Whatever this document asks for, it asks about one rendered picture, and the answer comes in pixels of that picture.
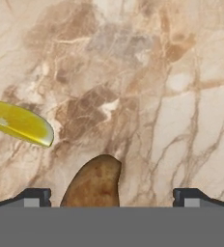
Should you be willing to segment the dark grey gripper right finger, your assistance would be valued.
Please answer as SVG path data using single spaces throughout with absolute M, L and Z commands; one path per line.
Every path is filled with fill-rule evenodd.
M 198 188 L 175 188 L 173 198 L 173 207 L 224 206 L 223 201 L 210 198 Z

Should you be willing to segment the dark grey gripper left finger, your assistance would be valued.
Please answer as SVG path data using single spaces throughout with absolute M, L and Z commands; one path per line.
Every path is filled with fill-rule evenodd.
M 1 201 L 0 206 L 51 207 L 50 188 L 27 188 L 13 198 Z

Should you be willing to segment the brown potato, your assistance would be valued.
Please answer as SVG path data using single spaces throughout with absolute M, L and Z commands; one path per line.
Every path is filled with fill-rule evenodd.
M 60 206 L 119 206 L 122 163 L 109 154 L 87 162 L 71 181 Z

